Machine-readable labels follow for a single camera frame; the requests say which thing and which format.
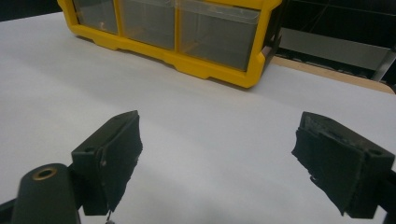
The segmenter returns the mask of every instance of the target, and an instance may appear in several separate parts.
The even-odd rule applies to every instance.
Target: table surface
[[[303,111],[396,153],[396,96],[275,64],[243,90],[71,34],[63,14],[0,23],[0,202],[21,177],[138,110],[144,150],[120,223],[381,223],[341,217],[290,154]],[[82,216],[82,223],[105,217]]]

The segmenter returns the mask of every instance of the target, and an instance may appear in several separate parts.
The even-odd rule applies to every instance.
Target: transparent drawer
[[[175,47],[174,0],[120,0],[123,34],[164,49]]]
[[[178,0],[180,51],[246,71],[260,11]]]
[[[118,32],[112,0],[73,0],[73,2],[80,24],[111,34]]]

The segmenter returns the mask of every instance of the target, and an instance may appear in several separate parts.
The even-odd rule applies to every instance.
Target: white table
[[[396,153],[396,96],[271,64],[241,90],[77,38],[63,14],[0,23],[0,202],[137,109],[144,151],[117,224],[381,223],[341,217],[290,154],[303,111]],[[82,223],[104,223],[85,217]]]

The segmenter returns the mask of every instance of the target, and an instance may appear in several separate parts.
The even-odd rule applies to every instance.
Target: black object
[[[373,218],[378,205],[396,219],[395,156],[321,115],[304,112],[292,154],[341,214]]]
[[[120,114],[72,152],[73,163],[34,169],[21,180],[18,197],[0,205],[0,223],[77,224],[114,211],[142,151],[137,111]]]

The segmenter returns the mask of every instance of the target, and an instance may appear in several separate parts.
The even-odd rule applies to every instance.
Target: tabletop
[[[396,153],[396,96],[270,64],[253,88],[76,37],[62,13],[0,22],[0,202],[21,177],[138,110],[143,152],[118,223],[381,223],[341,217],[291,155],[303,111]],[[104,223],[85,217],[82,223]]]

